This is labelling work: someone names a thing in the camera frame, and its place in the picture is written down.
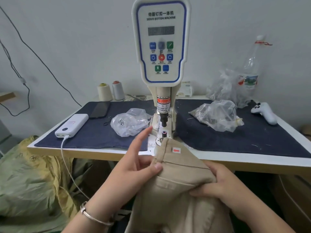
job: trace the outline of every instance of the bottle label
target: bottle label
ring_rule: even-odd
[[[160,113],[168,113],[171,109],[171,97],[159,97],[158,96],[158,111]]]
[[[246,89],[254,90],[257,85],[258,75],[254,74],[240,74],[239,85],[243,85]]]

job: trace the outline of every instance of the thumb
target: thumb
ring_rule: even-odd
[[[137,171],[138,183],[140,185],[145,184],[150,178],[157,175],[163,169],[161,163],[155,163],[146,167],[140,171]]]
[[[190,195],[194,197],[216,197],[221,196],[221,185],[219,183],[208,183],[201,185],[190,191]]]

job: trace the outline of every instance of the black smartphone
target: black smartphone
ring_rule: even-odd
[[[98,102],[89,118],[95,119],[95,118],[105,117],[108,112],[109,106],[110,106],[110,101]]]

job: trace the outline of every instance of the cream thread spool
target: cream thread spool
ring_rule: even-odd
[[[121,82],[114,81],[112,83],[112,90],[114,92],[115,100],[119,101],[125,99],[125,94]]]
[[[109,84],[99,84],[99,86],[97,87],[97,91],[100,101],[111,101],[113,99]]]

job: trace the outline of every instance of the person's left hand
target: person's left hand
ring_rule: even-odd
[[[105,213],[113,214],[126,204],[150,178],[162,170],[162,164],[150,165],[151,155],[138,155],[142,141],[152,127],[140,132],[132,141],[127,153],[118,162],[101,188],[95,193],[88,205],[96,208],[96,202]]]

